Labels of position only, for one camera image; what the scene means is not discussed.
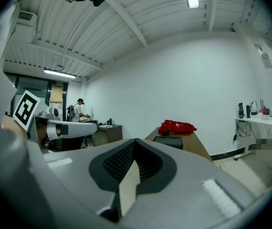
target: ceiling beam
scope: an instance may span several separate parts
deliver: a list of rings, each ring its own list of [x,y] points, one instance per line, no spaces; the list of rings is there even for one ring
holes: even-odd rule
[[[270,31],[267,32],[267,34],[265,35],[265,38],[269,41],[272,40],[272,29]]]
[[[62,48],[62,47],[59,47],[57,45],[54,45],[54,44],[51,44],[49,42],[43,42],[41,40],[34,40],[32,43],[24,43],[25,45],[29,46],[29,47],[32,47],[32,48],[37,48],[37,49],[42,49],[42,50],[46,50],[48,52],[51,52],[51,53],[54,53],[54,54],[57,54],[57,55],[64,55],[65,53],[65,49]],[[102,66],[91,60],[91,59],[88,59],[76,52],[72,52],[70,50],[67,50],[66,54],[64,55],[64,57],[66,58],[70,58],[70,59],[73,59],[73,60],[77,60],[77,61],[80,61],[82,63],[85,63],[93,68],[95,68],[96,70],[99,70],[101,71],[102,70]]]
[[[253,9],[247,21],[247,24],[250,27],[253,27],[261,11],[262,11],[262,2],[260,0],[256,0],[256,2],[253,4]]]
[[[55,80],[55,81],[62,80],[63,82],[68,82],[70,80],[77,81],[77,82],[82,81],[82,78],[79,78],[79,77],[76,77],[75,79],[68,79],[67,77],[62,77],[59,75],[53,76],[51,74],[44,73],[43,70],[44,70],[43,68],[40,68],[38,66],[9,62],[9,61],[5,61],[4,67],[3,67],[3,71],[9,72],[9,73],[23,74],[28,76]]]
[[[212,31],[215,21],[217,0],[207,0],[206,28]]]
[[[144,47],[147,46],[144,35],[140,31],[139,27],[129,15],[129,13],[123,8],[123,6],[117,0],[106,0],[106,2],[125,20],[129,27],[134,31]]]

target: tiled floor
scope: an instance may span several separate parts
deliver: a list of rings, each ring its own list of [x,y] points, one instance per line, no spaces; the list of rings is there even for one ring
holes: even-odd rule
[[[214,161],[214,164],[244,184],[256,198],[272,187],[272,145],[266,145],[263,150],[256,150],[237,161],[230,157]],[[136,186],[139,183],[139,169],[134,162],[120,184],[123,216],[136,200]]]

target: red bag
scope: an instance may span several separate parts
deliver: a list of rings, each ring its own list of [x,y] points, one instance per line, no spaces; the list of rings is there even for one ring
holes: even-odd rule
[[[171,133],[193,133],[196,130],[197,129],[189,123],[165,120],[159,128],[158,132],[162,133],[170,131]]]

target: sign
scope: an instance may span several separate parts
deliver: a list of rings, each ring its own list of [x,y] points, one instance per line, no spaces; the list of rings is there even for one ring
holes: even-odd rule
[[[55,84],[59,86],[64,86],[64,82],[56,82]]]
[[[14,110],[13,118],[27,132],[34,115],[48,112],[48,106],[40,98],[25,91]]]

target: ceiling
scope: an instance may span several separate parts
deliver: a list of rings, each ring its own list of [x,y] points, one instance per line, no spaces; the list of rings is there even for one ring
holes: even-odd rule
[[[196,31],[232,31],[246,23],[272,39],[271,14],[260,0],[199,0],[190,9],[186,0],[90,1],[23,0],[21,10],[38,15],[32,44],[14,42],[4,70],[61,70],[91,78],[123,56],[164,38]]]

